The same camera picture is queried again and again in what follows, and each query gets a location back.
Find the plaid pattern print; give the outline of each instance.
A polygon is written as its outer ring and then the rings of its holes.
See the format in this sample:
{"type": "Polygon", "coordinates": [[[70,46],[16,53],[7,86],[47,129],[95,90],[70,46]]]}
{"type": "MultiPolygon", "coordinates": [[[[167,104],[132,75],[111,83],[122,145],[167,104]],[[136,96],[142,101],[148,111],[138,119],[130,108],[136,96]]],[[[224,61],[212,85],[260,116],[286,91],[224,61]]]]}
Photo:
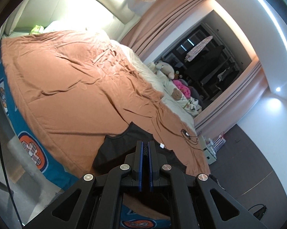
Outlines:
{"type": "Polygon", "coordinates": [[[36,145],[33,142],[30,142],[28,144],[25,141],[22,141],[22,145],[25,148],[25,150],[28,152],[28,154],[30,155],[33,162],[36,165],[40,165],[42,163],[42,160],[40,159],[40,157],[38,155],[36,155],[38,153],[38,149],[37,149],[36,145]]]}

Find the floor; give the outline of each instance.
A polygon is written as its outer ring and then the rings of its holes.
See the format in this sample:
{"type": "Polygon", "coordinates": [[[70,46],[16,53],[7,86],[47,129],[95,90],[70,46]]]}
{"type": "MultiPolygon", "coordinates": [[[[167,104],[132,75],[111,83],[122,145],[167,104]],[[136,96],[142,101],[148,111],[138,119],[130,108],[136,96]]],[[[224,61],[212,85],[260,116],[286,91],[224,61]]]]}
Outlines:
{"type": "Polygon", "coordinates": [[[211,173],[246,209],[265,204],[268,210],[261,222],[268,229],[279,229],[287,219],[287,196],[276,173],[238,125],[225,134],[225,139],[217,161],[210,165],[211,173]]]}
{"type": "MultiPolygon", "coordinates": [[[[0,103],[0,140],[9,184],[14,191],[14,201],[23,224],[28,223],[39,214],[60,191],[60,188],[48,181],[43,174],[30,161],[24,168],[15,159],[17,153],[11,154],[10,145],[19,144],[19,151],[24,150],[15,136],[0,103]]],[[[5,183],[0,164],[0,181],[5,183]]],[[[21,228],[13,209],[9,194],[0,189],[0,216],[9,228],[21,228]]]]}

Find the triangular cutout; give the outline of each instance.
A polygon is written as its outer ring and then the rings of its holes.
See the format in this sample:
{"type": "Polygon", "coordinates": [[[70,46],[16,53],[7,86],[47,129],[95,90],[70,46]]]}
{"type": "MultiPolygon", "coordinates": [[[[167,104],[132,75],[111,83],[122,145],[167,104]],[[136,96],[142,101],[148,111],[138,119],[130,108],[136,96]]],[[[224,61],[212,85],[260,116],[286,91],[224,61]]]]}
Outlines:
{"type": "Polygon", "coordinates": [[[69,221],[80,194],[81,189],[77,189],[71,194],[71,196],[69,196],[55,210],[53,210],[52,215],[63,221],[69,221]]]}
{"type": "Polygon", "coordinates": [[[213,200],[216,204],[216,207],[219,211],[221,219],[227,221],[231,218],[234,218],[240,214],[227,199],[225,199],[217,190],[211,189],[210,194],[213,197],[213,200]]]}

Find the yellow-green object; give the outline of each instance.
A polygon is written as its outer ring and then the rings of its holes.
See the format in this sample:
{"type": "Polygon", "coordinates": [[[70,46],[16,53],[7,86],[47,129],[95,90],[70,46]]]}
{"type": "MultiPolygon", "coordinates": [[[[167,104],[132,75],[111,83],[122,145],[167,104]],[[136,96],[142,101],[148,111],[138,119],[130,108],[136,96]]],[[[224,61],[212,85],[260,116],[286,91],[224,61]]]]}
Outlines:
{"type": "Polygon", "coordinates": [[[44,31],[44,27],[43,26],[35,25],[35,27],[31,30],[30,34],[43,33],[43,31],[44,31]]]}

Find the blanket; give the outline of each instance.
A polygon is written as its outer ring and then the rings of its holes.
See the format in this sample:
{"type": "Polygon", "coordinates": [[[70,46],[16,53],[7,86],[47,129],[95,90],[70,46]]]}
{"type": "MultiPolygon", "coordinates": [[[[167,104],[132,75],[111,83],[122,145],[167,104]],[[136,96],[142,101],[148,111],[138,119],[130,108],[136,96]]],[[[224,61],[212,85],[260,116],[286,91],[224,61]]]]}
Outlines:
{"type": "Polygon", "coordinates": [[[3,39],[2,61],[28,126],[75,176],[94,173],[105,135],[121,134],[131,121],[174,150],[187,174],[210,173],[200,147],[181,133],[191,129],[103,31],[3,39]]]}

